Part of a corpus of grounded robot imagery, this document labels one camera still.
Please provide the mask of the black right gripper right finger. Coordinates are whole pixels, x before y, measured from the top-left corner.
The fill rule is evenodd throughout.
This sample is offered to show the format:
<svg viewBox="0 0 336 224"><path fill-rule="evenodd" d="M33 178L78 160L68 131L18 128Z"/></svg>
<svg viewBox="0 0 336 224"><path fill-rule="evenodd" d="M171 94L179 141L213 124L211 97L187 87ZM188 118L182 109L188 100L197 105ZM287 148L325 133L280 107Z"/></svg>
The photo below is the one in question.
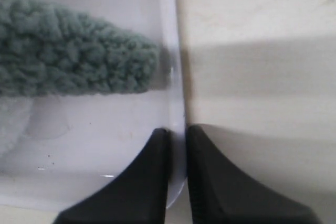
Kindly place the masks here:
<svg viewBox="0 0 336 224"><path fill-rule="evenodd" d="M186 132L193 223L320 223L311 208L256 181L233 164L199 125Z"/></svg>

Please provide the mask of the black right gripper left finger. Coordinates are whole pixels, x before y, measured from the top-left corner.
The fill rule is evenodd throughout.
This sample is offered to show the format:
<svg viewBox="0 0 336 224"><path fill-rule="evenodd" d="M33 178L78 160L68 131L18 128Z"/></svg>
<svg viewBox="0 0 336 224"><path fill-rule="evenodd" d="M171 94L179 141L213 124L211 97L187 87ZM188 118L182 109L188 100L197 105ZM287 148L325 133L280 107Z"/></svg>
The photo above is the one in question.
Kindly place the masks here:
<svg viewBox="0 0 336 224"><path fill-rule="evenodd" d="M155 129L111 183L60 212L55 223L164 223L170 179L170 133Z"/></svg>

